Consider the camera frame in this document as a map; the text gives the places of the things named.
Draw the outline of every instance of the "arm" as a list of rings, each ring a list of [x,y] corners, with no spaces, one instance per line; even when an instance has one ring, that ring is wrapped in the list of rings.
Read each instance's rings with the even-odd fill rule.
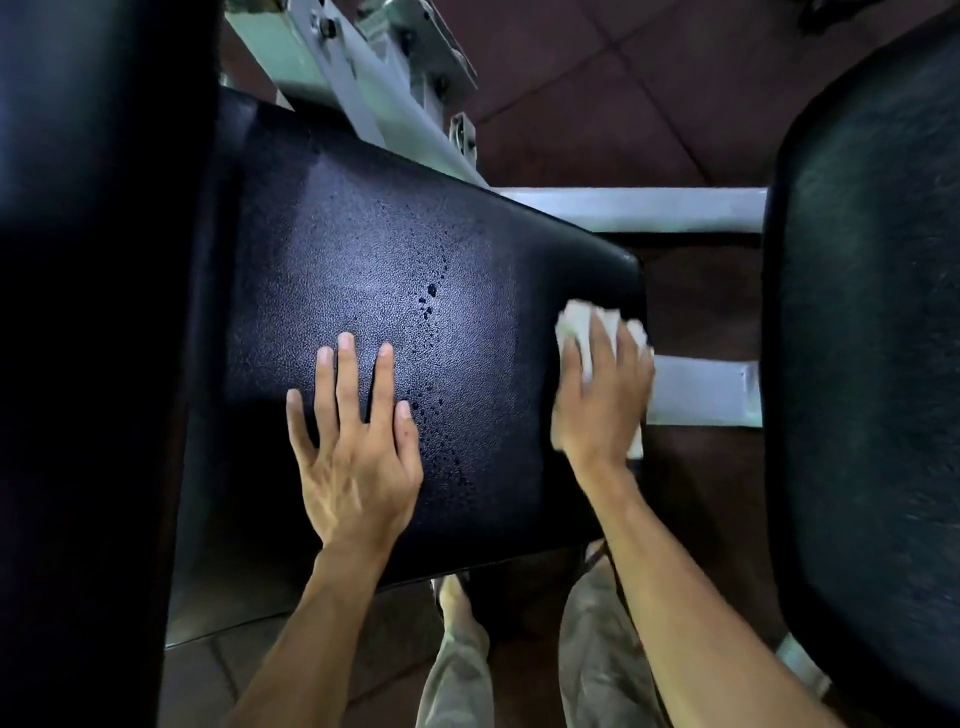
[[[841,723],[815,700],[713,588],[643,501],[627,448],[653,385],[653,355],[621,323],[618,360],[598,320],[590,326],[593,382],[564,347],[554,443],[570,460],[610,545],[636,631],[671,720],[700,726]]]
[[[324,542],[300,605],[230,716],[230,726],[336,726],[373,591],[423,481],[410,406],[394,407],[394,352],[380,349],[371,421],[360,421],[353,337],[317,352],[317,449],[300,392],[287,395],[287,427],[307,516]]]

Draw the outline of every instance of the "trousers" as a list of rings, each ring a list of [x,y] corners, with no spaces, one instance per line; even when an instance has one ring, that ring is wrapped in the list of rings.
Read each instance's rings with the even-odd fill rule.
[[[417,728],[493,728],[490,639],[479,624],[444,631]],[[568,728],[664,728],[653,674],[608,560],[570,590],[558,640]]]

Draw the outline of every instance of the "bolt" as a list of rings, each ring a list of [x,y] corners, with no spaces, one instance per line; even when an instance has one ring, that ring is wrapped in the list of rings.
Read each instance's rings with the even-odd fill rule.
[[[335,38],[337,36],[337,24],[330,18],[324,18],[320,23],[320,35],[327,40]]]
[[[449,89],[450,80],[446,76],[439,76],[433,84],[433,90],[441,101],[446,101],[446,93]]]

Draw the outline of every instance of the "metal frame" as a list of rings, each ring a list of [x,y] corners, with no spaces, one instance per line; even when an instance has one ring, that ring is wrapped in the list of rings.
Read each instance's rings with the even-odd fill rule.
[[[429,0],[416,1],[445,27]],[[457,114],[454,128],[449,134],[443,132],[439,97],[423,83],[414,83],[422,81],[426,71],[419,67],[412,73],[411,62],[397,42],[404,31],[390,26],[388,13],[368,23],[374,50],[332,0],[247,2],[246,6],[241,0],[231,3],[227,20],[284,94],[339,107],[360,138],[465,182],[489,187],[476,170],[472,124]],[[454,60],[469,68],[455,41],[451,42]],[[585,230],[607,233],[761,232],[767,197],[766,189],[753,187],[508,187],[494,191]],[[763,426],[756,362],[658,355],[657,372],[651,424]]]
[[[499,187],[591,232],[761,232],[764,187]]]

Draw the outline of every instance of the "tile floor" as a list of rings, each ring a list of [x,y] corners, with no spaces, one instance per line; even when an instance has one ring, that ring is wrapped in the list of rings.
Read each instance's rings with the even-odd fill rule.
[[[780,140],[815,94],[951,4],[886,0],[803,37],[792,0],[436,2],[478,71],[481,89],[467,111],[481,170],[500,186],[766,184]],[[702,242],[641,251],[658,351],[754,358],[756,242]],[[766,545],[762,432],[662,427],[650,439],[648,497],[733,606],[775,643],[784,626]],[[511,626],[491,655],[500,726],[563,724],[556,627],[571,559],[560,552],[507,568]],[[264,620],[168,650],[160,725],[215,724],[281,626]],[[345,725],[413,725],[439,639],[425,584],[379,595]],[[521,675],[523,687],[511,689]]]

